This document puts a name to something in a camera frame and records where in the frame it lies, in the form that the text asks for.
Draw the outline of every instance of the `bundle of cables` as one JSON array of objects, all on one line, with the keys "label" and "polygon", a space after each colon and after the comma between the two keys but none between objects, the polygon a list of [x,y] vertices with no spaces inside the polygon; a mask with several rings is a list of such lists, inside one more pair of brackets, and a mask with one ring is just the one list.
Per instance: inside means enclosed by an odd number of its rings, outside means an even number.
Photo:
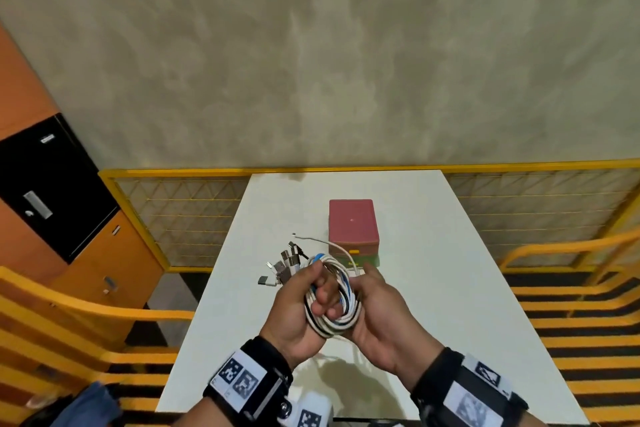
[{"label": "bundle of cables", "polygon": [[[359,275],[358,268],[356,267],[356,263],[353,261],[353,257],[340,245],[312,237],[299,237],[296,234],[293,234],[293,236],[298,240],[313,240],[335,246],[342,250],[346,256],[349,257],[349,263],[355,271],[355,274]],[[315,316],[311,312],[311,304],[316,301],[316,286],[312,286],[305,296],[305,310],[307,312],[307,322],[312,329],[323,338],[329,339],[334,336],[339,336],[346,330],[355,326],[358,321],[358,317],[360,316],[362,304],[356,296],[356,293],[353,292],[349,285],[348,269],[328,253],[318,253],[316,256],[310,257],[306,264],[300,264],[300,268],[308,267],[318,260],[323,262],[324,267],[326,267],[326,269],[333,273],[337,278],[338,290],[340,293],[340,304],[342,304],[343,314],[340,318],[333,320],[327,318],[326,315]]]}]

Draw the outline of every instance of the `gray textured wall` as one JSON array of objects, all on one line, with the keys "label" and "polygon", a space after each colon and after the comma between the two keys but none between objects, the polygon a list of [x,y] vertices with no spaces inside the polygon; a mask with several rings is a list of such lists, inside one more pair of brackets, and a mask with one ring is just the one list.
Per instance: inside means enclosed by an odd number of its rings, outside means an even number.
[{"label": "gray textured wall", "polygon": [[0,0],[99,167],[640,156],[640,0]]}]

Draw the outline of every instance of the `table surface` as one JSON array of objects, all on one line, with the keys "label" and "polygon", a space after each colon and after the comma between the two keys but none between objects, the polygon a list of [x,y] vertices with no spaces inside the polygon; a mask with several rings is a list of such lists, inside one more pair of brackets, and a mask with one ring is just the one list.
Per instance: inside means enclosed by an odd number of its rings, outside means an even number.
[{"label": "table surface", "polygon": [[[258,333],[276,293],[259,286],[291,233],[328,237],[330,199],[373,199],[380,271],[444,344],[505,375],[546,423],[588,424],[540,338],[439,171],[254,174],[157,407],[185,412],[212,373]],[[301,241],[305,253],[326,246]],[[344,339],[294,372],[292,397],[315,390],[336,417],[417,419],[396,377]]]}]

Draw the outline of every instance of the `black cabinet door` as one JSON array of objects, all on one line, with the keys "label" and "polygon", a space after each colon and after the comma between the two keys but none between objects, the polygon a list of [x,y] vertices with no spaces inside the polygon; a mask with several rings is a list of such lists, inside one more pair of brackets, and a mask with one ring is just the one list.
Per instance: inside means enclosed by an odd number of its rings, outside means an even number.
[{"label": "black cabinet door", "polygon": [[0,142],[0,197],[67,263],[118,210],[61,115]]}]

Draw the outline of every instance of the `wristband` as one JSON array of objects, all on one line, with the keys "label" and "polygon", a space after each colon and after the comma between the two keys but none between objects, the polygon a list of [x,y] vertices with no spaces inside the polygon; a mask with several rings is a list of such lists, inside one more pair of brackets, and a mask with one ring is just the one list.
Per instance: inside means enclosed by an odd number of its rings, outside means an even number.
[{"label": "wristband", "polygon": [[420,377],[411,399],[422,423],[433,427],[516,427],[529,409],[507,379],[450,348]]},{"label": "wristband", "polygon": [[277,424],[284,398],[293,381],[282,354],[257,336],[231,355],[203,392],[236,427]]}]

